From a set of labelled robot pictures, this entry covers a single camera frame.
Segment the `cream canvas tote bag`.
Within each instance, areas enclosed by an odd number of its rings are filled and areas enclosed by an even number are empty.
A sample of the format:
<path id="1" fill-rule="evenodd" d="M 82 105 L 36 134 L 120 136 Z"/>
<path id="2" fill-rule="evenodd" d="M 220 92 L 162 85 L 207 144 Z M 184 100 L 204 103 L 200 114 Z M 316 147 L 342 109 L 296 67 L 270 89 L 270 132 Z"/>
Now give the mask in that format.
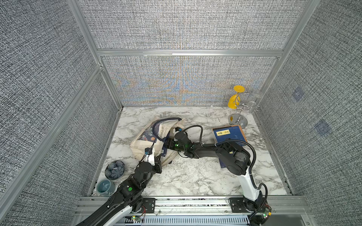
<path id="1" fill-rule="evenodd" d="M 145 149 L 152 147 L 155 157 L 161 157 L 161 164 L 163 167 L 172 162 L 173 159 L 177 156 L 177 152 L 168 149 L 167 156 L 162 157 L 161 149 L 163 144 L 167 142 L 168 138 L 174 138 L 176 134 L 174 129 L 176 127 L 185 129 L 183 118 L 154 117 L 130 144 L 130 149 L 134 158 L 140 161 L 145 154 Z"/>

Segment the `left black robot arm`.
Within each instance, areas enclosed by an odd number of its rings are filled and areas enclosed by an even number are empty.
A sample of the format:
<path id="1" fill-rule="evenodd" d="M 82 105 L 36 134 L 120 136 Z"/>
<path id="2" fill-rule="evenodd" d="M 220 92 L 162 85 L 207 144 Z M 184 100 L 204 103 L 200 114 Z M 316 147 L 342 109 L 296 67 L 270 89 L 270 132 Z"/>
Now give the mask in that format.
<path id="1" fill-rule="evenodd" d="M 116 192 L 79 226 L 113 226 L 131 212 L 137 212 L 142 205 L 142 192 L 154 174 L 162 173 L 162 164 L 156 160 L 152 165 L 142 162 L 117 188 Z"/>

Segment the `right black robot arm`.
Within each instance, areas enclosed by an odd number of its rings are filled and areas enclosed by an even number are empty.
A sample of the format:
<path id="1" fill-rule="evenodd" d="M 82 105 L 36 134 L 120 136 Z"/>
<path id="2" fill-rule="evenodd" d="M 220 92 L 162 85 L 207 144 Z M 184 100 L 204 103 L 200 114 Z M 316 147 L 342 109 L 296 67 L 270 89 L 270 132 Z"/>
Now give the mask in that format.
<path id="1" fill-rule="evenodd" d="M 192 142 L 185 131 L 175 134 L 174 138 L 163 139 L 170 150 L 183 152 L 184 157 L 200 159 L 218 158 L 227 170 L 236 175 L 243 191 L 244 208 L 257 214 L 267 203 L 268 188 L 266 184 L 255 184 L 252 168 L 256 161 L 255 149 L 246 141 L 227 139 L 215 144 Z"/>

